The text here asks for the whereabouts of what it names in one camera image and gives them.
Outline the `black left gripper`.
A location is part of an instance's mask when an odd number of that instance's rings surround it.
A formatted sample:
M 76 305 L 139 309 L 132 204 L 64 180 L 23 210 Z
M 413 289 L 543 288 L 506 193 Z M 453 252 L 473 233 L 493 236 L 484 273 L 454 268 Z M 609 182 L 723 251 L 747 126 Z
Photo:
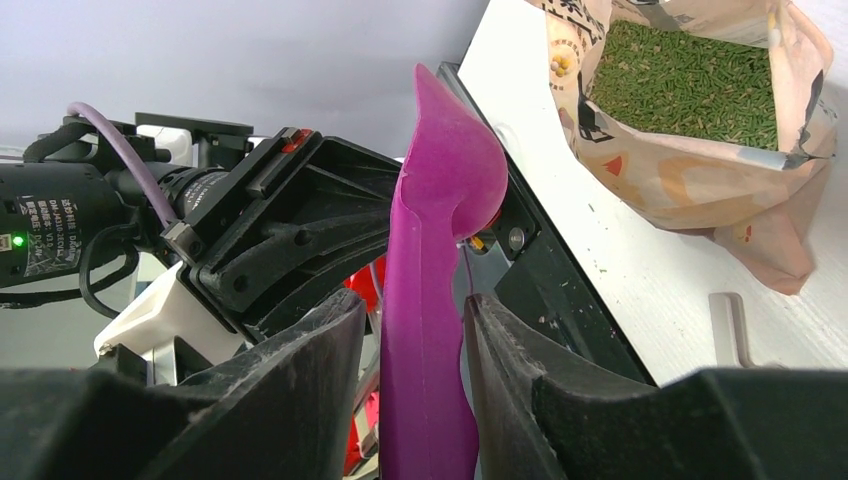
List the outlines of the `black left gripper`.
M 296 129 L 231 170 L 169 173 L 181 279 L 223 322 L 271 337 L 386 251 L 399 173 L 389 157 Z

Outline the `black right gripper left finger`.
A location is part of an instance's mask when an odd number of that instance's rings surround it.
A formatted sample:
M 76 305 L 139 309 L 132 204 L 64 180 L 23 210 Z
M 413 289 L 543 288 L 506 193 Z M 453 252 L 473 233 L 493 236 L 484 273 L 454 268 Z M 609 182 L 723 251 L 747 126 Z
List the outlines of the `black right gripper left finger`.
M 339 479 L 366 321 L 335 292 L 176 386 L 104 369 L 1 374 L 5 479 Z

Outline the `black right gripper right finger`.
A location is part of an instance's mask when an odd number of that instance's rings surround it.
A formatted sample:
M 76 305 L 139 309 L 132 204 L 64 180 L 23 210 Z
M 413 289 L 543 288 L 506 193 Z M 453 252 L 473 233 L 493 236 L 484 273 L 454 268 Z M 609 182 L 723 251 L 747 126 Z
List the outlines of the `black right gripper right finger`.
M 705 369 L 656 388 L 476 294 L 464 326 L 486 479 L 843 479 L 847 376 Z

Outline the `white bag clip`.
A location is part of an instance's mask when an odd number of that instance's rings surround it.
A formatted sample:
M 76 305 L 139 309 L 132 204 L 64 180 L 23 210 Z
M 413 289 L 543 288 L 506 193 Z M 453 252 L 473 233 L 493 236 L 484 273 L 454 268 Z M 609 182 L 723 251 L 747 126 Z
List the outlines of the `white bag clip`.
M 779 363 L 757 364 L 752 360 L 744 302 L 738 293 L 711 293 L 708 302 L 718 366 L 785 369 Z

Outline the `purple litter scoop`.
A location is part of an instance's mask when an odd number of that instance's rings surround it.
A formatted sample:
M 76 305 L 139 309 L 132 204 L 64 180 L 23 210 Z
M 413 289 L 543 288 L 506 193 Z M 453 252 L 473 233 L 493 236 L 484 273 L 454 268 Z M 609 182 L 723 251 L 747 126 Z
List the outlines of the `purple litter scoop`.
M 384 479 L 470 479 L 479 437 L 461 378 L 458 244 L 496 216 L 508 167 L 496 135 L 428 68 L 390 215 L 380 342 Z

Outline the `beige cat litter bag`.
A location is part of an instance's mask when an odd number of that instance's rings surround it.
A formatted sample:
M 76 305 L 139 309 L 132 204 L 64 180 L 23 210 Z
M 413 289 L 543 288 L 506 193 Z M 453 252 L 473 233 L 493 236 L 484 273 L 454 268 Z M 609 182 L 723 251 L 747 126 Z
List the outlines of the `beige cat litter bag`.
M 540 1 L 548 81 L 569 149 L 655 227 L 710 238 L 761 283 L 794 295 L 814 271 L 805 240 L 834 162 L 838 116 L 824 100 L 833 61 L 790 1 Z M 778 146 L 766 150 L 633 129 L 590 99 L 608 31 L 626 21 L 763 48 Z

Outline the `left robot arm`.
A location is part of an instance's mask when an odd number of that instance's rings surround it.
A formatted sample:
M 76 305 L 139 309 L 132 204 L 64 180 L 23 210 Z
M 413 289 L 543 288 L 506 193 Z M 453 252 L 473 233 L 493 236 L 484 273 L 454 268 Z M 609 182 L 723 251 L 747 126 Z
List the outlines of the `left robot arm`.
M 87 119 L 67 116 L 1 168 L 1 304 L 35 308 L 98 293 L 143 253 L 229 333 L 252 343 L 304 316 L 383 255 L 400 163 L 286 127 L 137 113 L 117 132 L 136 179 Z

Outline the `green cat litter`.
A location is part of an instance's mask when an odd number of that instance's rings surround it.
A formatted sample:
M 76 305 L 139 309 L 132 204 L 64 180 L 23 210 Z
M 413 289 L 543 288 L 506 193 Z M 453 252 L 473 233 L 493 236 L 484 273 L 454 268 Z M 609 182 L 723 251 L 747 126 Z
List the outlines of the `green cat litter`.
M 590 99 L 642 132 L 766 150 L 778 146 L 763 48 L 617 21 L 608 31 Z

